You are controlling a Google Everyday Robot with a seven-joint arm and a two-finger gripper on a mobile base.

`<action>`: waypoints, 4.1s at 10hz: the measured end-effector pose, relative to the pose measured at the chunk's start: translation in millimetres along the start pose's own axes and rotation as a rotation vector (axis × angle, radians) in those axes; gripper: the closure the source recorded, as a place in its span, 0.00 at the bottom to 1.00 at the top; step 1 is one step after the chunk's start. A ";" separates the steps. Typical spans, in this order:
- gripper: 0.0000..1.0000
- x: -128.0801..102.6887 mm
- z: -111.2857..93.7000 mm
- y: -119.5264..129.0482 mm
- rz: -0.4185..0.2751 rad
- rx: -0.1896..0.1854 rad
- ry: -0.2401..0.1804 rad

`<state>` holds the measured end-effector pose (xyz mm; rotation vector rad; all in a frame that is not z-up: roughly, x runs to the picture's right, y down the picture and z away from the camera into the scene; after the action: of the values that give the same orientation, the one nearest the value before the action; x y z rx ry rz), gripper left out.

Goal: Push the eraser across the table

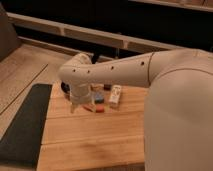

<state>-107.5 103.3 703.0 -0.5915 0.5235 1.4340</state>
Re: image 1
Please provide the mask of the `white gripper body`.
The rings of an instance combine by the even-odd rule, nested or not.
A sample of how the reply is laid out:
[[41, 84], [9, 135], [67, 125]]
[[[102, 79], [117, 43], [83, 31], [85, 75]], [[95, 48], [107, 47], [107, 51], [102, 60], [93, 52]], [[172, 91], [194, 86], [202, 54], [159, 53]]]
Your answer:
[[70, 85], [71, 112], [81, 105], [92, 102], [91, 87], [89, 84]]

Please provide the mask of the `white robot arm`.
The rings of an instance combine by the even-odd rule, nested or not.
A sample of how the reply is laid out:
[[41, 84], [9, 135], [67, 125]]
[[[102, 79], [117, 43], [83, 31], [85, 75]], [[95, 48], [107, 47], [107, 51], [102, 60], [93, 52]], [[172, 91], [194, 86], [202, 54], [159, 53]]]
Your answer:
[[176, 49], [93, 64], [77, 54], [59, 69], [77, 106], [92, 83], [146, 87], [146, 171], [213, 171], [213, 53]]

